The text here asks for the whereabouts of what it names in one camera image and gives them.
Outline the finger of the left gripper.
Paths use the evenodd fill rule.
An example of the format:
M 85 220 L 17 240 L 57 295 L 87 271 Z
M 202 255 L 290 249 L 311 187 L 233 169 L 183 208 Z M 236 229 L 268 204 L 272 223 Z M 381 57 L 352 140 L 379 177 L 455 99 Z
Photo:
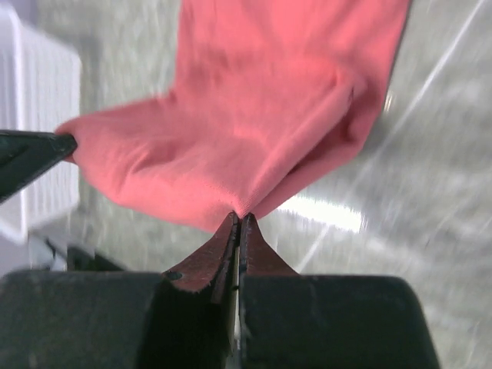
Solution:
M 70 134 L 1 131 L 1 202 L 65 160 L 77 148 Z

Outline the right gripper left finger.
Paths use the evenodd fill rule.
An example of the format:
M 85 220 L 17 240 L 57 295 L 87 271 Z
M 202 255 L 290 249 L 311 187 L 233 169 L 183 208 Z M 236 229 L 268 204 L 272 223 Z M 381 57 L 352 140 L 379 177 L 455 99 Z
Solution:
M 1 279 L 3 368 L 223 368 L 234 343 L 239 220 L 162 273 L 14 271 Z

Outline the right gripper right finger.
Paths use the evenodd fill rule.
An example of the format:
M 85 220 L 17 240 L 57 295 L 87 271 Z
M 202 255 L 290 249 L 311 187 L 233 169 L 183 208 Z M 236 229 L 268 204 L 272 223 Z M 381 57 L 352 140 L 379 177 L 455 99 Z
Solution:
M 421 303 L 402 278 L 299 274 L 241 223 L 240 352 L 244 368 L 437 368 Z

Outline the salmon pink t shirt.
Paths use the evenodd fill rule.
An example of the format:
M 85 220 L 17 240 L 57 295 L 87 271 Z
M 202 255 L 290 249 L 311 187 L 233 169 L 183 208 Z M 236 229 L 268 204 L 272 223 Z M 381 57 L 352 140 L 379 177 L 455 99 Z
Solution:
M 85 180 L 126 208 L 214 231 L 263 217 L 354 158 L 407 1 L 184 1 L 175 81 L 65 122 Z

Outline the white plastic basket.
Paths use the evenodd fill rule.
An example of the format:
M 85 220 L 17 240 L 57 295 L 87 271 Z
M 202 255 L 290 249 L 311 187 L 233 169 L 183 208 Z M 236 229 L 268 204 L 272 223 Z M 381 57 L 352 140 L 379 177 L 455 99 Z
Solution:
M 54 131 L 79 114 L 80 77 L 76 50 L 1 6 L 1 234 L 10 241 L 79 203 L 78 169 L 63 160 L 75 143 Z

